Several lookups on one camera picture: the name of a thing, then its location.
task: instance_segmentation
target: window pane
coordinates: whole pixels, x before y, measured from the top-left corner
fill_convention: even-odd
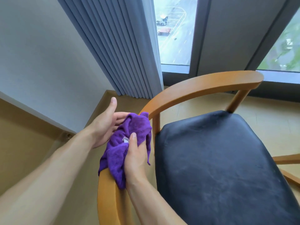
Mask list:
[[[190,65],[197,0],[154,0],[161,64]]]
[[[258,69],[300,72],[300,9]]]

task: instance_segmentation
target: microfiber cloth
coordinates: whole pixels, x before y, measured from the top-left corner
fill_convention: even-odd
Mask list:
[[[142,112],[140,115],[130,113],[125,118],[124,122],[118,127],[114,134],[107,142],[107,146],[103,156],[100,159],[100,171],[110,170],[119,189],[126,188],[126,178],[124,172],[125,157],[128,152],[128,140],[132,133],[137,134],[137,146],[146,140],[148,164],[151,152],[151,125],[147,112]]]

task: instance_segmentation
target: seat cushion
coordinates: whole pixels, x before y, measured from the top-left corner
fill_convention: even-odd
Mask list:
[[[155,172],[158,191],[188,225],[300,224],[288,183],[238,114],[165,125],[156,136]]]

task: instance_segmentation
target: blue-gray curtain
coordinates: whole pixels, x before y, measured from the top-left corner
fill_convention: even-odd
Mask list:
[[[162,91],[153,0],[58,1],[118,95]]]

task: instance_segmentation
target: curved wooden backrest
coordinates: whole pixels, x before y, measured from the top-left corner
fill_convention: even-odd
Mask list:
[[[251,89],[257,88],[263,75],[256,71],[218,72],[177,83],[159,93],[142,109],[153,119],[153,139],[160,131],[160,112],[202,95],[239,90],[228,112],[234,112]],[[103,225],[131,225],[130,200],[126,190],[119,190],[108,169],[100,172],[98,183],[98,217]]]

